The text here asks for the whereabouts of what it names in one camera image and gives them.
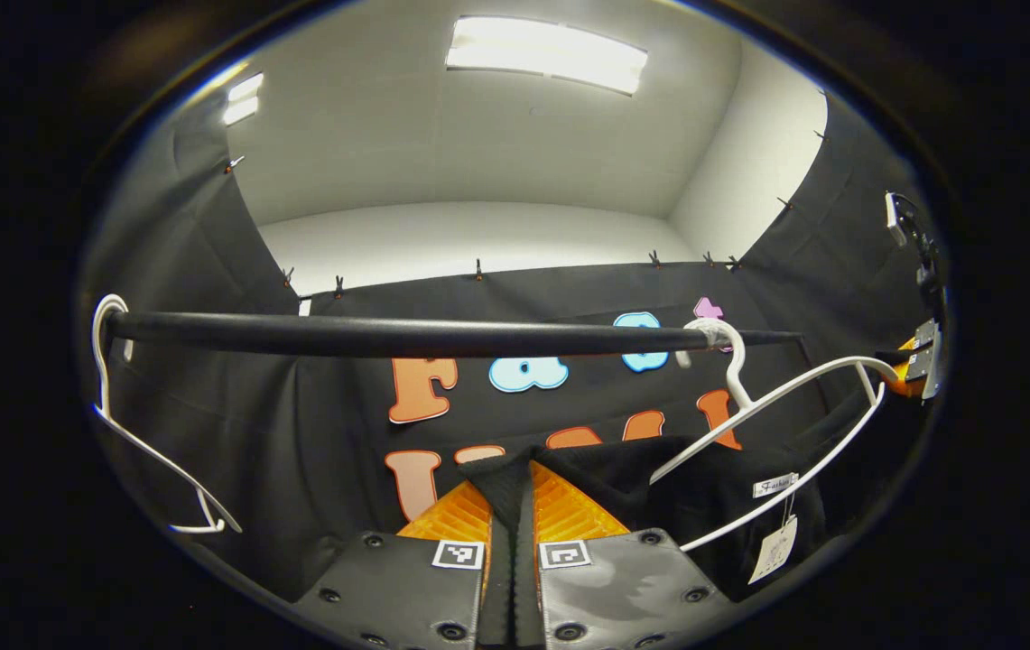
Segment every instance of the black fabric backdrop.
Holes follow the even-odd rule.
[[[123,296],[131,311],[296,312],[296,296],[283,287],[237,182],[222,173],[229,162],[225,128],[217,119],[224,100],[221,94],[210,95],[172,115],[132,161],[127,182],[111,198],[87,252],[77,288],[78,358],[92,357],[89,317],[106,293]],[[802,331],[816,363],[897,345],[926,319],[919,311],[915,256],[897,251],[883,228],[883,190],[905,190],[882,184],[902,182],[894,180],[902,167],[869,145],[858,116],[831,105],[828,140],[792,198],[796,209],[771,226],[745,256],[742,270],[638,264],[493,273],[481,282],[473,274],[439,277],[349,288],[341,300],[320,294],[311,314],[610,324],[618,314],[650,311],[663,326],[683,326],[695,317],[692,308],[706,296],[739,329]],[[846,171],[852,169],[865,171]],[[883,172],[870,172],[879,169]],[[905,194],[918,197],[911,190]],[[647,244],[642,247],[645,252]],[[121,350],[121,342],[114,342],[114,418],[204,482],[245,531],[177,540],[204,544],[284,600],[296,600],[357,531],[392,532],[404,525],[394,477],[383,464],[386,453],[439,453],[436,486],[446,493],[462,478],[454,468],[456,449],[499,444],[514,454],[541,447],[547,436],[565,427],[592,427],[613,456],[631,457],[647,445],[671,445],[675,452],[708,431],[695,403],[707,391],[726,387],[730,358],[693,354],[689,370],[668,358],[666,366],[643,374],[618,356],[563,358],[570,370],[563,385],[514,395],[490,385],[491,360],[459,360],[456,387],[436,387],[451,403],[448,413],[393,424],[387,419],[394,403],[390,360],[296,358],[139,344],[132,362],[124,362]],[[742,377],[749,394],[758,397],[806,369],[795,345],[759,346],[749,350]],[[94,399],[97,377],[92,367],[85,373]],[[849,402],[856,400],[856,390],[850,370],[846,379],[829,382],[828,404],[835,410],[827,419],[819,385],[793,391],[739,429],[743,451],[713,445],[695,465],[658,485],[662,489],[654,493],[662,499],[641,482],[654,463],[603,457],[598,465],[590,461],[598,457],[590,449],[570,449],[555,452],[555,466],[589,493],[602,493],[605,506],[643,503],[648,515],[639,515],[638,508],[617,514],[636,527],[668,527],[684,542],[684,536],[703,535],[749,510],[753,502],[742,499],[742,491],[770,478],[759,472],[805,471],[862,412],[861,405]],[[627,417],[651,410],[662,411],[666,419],[662,440],[615,444]],[[858,495],[887,483],[889,474],[878,470],[901,461],[907,439],[889,435],[894,427],[887,416],[881,413],[862,436],[893,441],[893,448],[853,445],[848,456],[858,454],[854,473],[838,478],[837,468],[848,465],[842,457],[817,486],[800,493],[798,511],[808,514],[800,523],[812,527],[800,534],[806,543],[793,554],[793,563],[830,532],[852,522]],[[107,432],[97,417],[94,423],[123,485],[151,518],[184,525],[201,521],[192,486]],[[605,469],[602,474],[598,468]],[[617,476],[609,476],[606,468],[619,468]],[[868,489],[864,478],[872,479]],[[823,508],[830,494],[842,494],[839,517],[825,525]],[[749,592],[742,572],[750,572],[759,539],[778,526],[779,516],[779,511],[768,513],[692,556],[728,595],[742,597]],[[825,529],[832,523],[836,528]]]

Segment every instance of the white plastic hanger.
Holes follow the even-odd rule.
[[[803,385],[803,383],[811,382],[812,379],[819,378],[820,375],[828,374],[830,371],[836,368],[846,368],[849,366],[856,367],[856,371],[860,376],[860,382],[864,384],[864,390],[868,395],[868,411],[864,416],[860,417],[860,420],[856,423],[856,426],[844,437],[844,440],[839,441],[839,444],[835,446],[828,454],[819,463],[816,463],[815,468],[809,470],[806,474],[803,474],[799,480],[796,480],[794,484],[788,486],[787,489],[780,491],[770,501],[764,503],[761,507],[751,510],[750,513],[743,515],[741,518],[734,519],[733,522],[728,523],[725,526],[721,526],[710,534],[700,537],[699,539],[693,540],[687,544],[680,546],[681,551],[691,551],[692,548],[698,548],[712,542],[712,540],[720,538],[729,534],[730,531],[741,527],[744,523],[750,522],[751,519],[757,518],[759,515],[766,513],[767,510],[771,510],[780,502],[785,499],[792,497],[795,490],[800,489],[801,486],[806,485],[808,481],[815,478],[816,474],[819,474],[821,470],[831,463],[833,457],[837,456],[839,452],[844,451],[845,447],[852,442],[852,439],[860,433],[860,429],[864,427],[867,420],[872,418],[874,412],[877,412],[880,405],[883,403],[883,396],[885,396],[885,384],[880,383],[876,391],[872,391],[872,382],[868,379],[868,375],[864,371],[864,367],[872,368],[872,370],[878,370],[879,373],[884,375],[887,379],[898,380],[898,375],[895,374],[893,367],[888,366],[885,362],[880,362],[879,358],[872,358],[869,356],[845,356],[844,358],[836,358],[833,362],[824,363],[823,366],[809,370],[806,373],[799,375],[790,380],[790,382],[784,383],[784,385],[779,386],[776,390],[771,390],[770,394],[762,396],[762,398],[751,402],[751,398],[747,395],[747,390],[743,388],[743,383],[739,380],[739,371],[743,368],[743,360],[746,357],[746,350],[743,348],[743,337],[735,331],[730,324],[722,320],[716,319],[716,317],[697,317],[697,319],[688,322],[683,327],[685,330],[699,330],[705,334],[708,339],[708,348],[712,348],[721,342],[722,340],[729,340],[730,345],[734,347],[734,352],[732,354],[732,360],[730,360],[730,365],[727,366],[727,389],[730,391],[730,396],[734,400],[734,403],[739,405],[739,412],[732,417],[728,417],[726,422],[719,424],[717,427],[713,429],[708,435],[701,437],[701,439],[694,441],[687,449],[683,452],[676,454],[671,460],[667,460],[661,468],[655,470],[651,474],[651,485],[655,484],[659,478],[666,477],[668,473],[675,468],[679,468],[680,465],[687,461],[688,457],[694,456],[696,453],[701,451],[709,444],[716,441],[718,437],[722,436],[724,432],[728,429],[734,427],[736,424],[745,422],[750,416],[761,412],[768,404],[776,402],[776,400],[784,397],[790,391],[795,390]],[[687,351],[676,351],[676,362],[679,362],[681,368],[691,367],[691,357],[687,354]]]
[[[126,431],[126,429],[123,427],[122,424],[118,424],[117,422],[115,422],[115,420],[113,420],[113,416],[109,413],[109,373],[107,373],[106,371],[105,355],[101,353],[101,324],[103,321],[105,321],[106,314],[111,311],[128,312],[130,311],[130,309],[127,307],[126,301],[122,300],[121,296],[116,296],[115,294],[110,294],[110,296],[106,296],[103,297],[103,299],[101,299],[101,302],[98,303],[97,311],[94,311],[93,356],[95,362],[98,363],[98,375],[99,377],[101,377],[101,395],[99,395],[99,403],[93,405],[94,411],[97,411],[98,416],[101,417],[101,419],[104,420],[105,423],[109,425],[110,429],[113,429],[114,432],[117,432],[123,437],[123,439],[131,441],[131,443],[135,445],[135,447],[137,447],[138,449],[142,449],[142,451],[148,453],[150,456],[156,457],[157,460],[160,460],[161,463],[163,463],[163,465],[167,466],[167,468],[173,470],[173,472],[176,472],[181,478],[184,478],[190,485],[194,486],[194,489],[197,489],[198,502],[201,503],[201,512],[205,514],[206,522],[208,522],[208,525],[206,526],[171,525],[169,527],[171,527],[173,531],[179,532],[179,534],[192,534],[192,535],[220,534],[220,532],[222,532],[226,528],[226,523],[228,522],[230,524],[230,527],[234,528],[234,531],[242,532],[242,526],[238,525],[233,515],[230,514],[230,511],[226,510],[226,507],[224,507],[221,503],[217,501],[217,499],[214,499],[214,494],[209,493],[209,490],[206,489],[204,485],[200,484],[200,482],[198,482],[196,478],[190,476],[188,472],[186,472],[183,469],[180,469],[176,465],[176,463],[173,463],[171,459],[169,459],[169,457],[163,456],[163,454],[157,451],[157,449],[151,448],[148,444],[144,443],[142,440],[139,440],[138,437],[134,436],[134,434],[131,434],[130,432]],[[130,350],[132,348],[129,346],[131,345],[132,341],[127,341],[127,351],[126,351],[127,358],[130,356]],[[218,518],[216,522],[214,521],[213,515],[209,513],[209,505],[206,503],[206,500],[209,500],[209,503],[212,503],[213,507],[218,511],[218,513],[221,513],[222,517],[225,517],[225,521],[222,521],[221,518]]]

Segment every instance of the ceiling light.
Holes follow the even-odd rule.
[[[226,114],[222,115],[222,119],[226,122],[226,127],[231,124],[244,118],[244,116],[249,116],[259,111],[259,98],[242,99],[241,102],[230,104],[229,108],[226,108]]]
[[[454,24],[448,69],[505,69],[577,79],[633,94],[647,53],[570,26],[469,16]]]
[[[266,75],[259,73],[245,79],[242,83],[230,88],[230,102],[237,102],[237,100],[245,98],[246,95],[253,95],[259,90],[259,87],[262,85],[264,76]]]

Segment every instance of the black metal bar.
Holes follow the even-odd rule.
[[[630,354],[700,349],[705,342],[698,331],[676,328],[233,313],[115,312],[106,329],[117,338],[206,349],[382,358]],[[743,330],[741,335],[749,346],[802,337]]]

